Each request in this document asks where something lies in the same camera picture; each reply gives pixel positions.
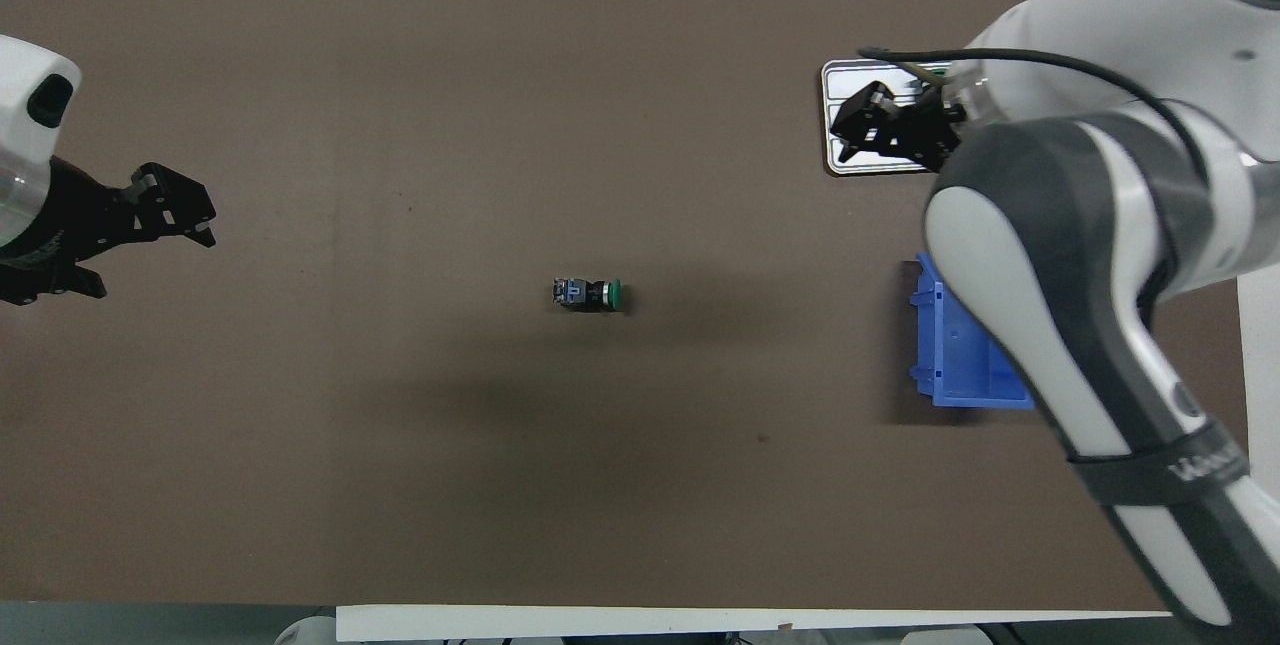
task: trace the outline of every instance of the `green component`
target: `green component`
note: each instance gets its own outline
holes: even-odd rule
[[[622,282],[613,280],[609,282],[609,308],[611,311],[622,310]]]

